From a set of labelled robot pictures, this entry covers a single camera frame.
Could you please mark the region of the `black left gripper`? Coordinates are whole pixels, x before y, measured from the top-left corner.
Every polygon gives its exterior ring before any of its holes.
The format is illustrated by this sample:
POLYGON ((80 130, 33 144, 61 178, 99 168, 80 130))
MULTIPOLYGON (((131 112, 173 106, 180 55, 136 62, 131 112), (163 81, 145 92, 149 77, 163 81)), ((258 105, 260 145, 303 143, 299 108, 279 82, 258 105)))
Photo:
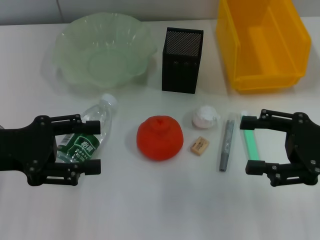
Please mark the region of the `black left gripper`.
POLYGON ((82 122, 80 114, 37 116, 31 124, 17 129, 0 130, 0 170, 24 173, 30 186, 76 186, 81 174, 100 175, 101 160, 46 163, 55 156, 55 136, 67 134, 99 135, 99 120, 82 122), (43 173, 46 165, 46 177, 43 173))

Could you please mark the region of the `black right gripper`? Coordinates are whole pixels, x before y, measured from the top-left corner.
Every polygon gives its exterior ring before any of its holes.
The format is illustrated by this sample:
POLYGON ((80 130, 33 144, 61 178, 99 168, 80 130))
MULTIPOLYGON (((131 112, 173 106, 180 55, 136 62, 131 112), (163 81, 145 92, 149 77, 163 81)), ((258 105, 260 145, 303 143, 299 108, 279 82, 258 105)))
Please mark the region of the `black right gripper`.
POLYGON ((290 163, 248 160, 245 167, 247 175, 266 174, 272 187, 317 184, 320 175, 320 126, 310 120, 307 114, 262 109, 259 117, 243 116, 239 128, 287 133, 285 150, 290 163))

